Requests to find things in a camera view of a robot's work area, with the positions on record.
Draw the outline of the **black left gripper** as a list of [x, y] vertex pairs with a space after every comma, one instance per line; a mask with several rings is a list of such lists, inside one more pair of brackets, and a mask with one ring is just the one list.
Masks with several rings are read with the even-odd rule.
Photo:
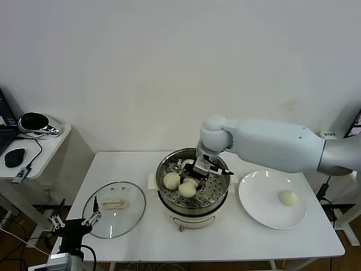
[[95, 226], [102, 216], [97, 196], [94, 197], [92, 214], [87, 219], [77, 218], [63, 222], [61, 215], [64, 211], [64, 205], [65, 199], [60, 202], [49, 217], [54, 229], [56, 229], [55, 236], [61, 238], [59, 253], [82, 254], [82, 238], [92, 231], [92, 226]]

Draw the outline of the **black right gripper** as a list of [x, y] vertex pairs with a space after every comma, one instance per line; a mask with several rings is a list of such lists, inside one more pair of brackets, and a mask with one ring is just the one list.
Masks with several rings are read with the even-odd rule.
[[198, 171], [194, 170], [194, 162], [182, 162], [180, 165], [180, 183], [183, 183], [186, 178], [194, 179], [195, 181], [199, 182], [197, 186], [197, 191], [200, 194], [204, 193], [209, 175], [209, 172], [199, 173]]

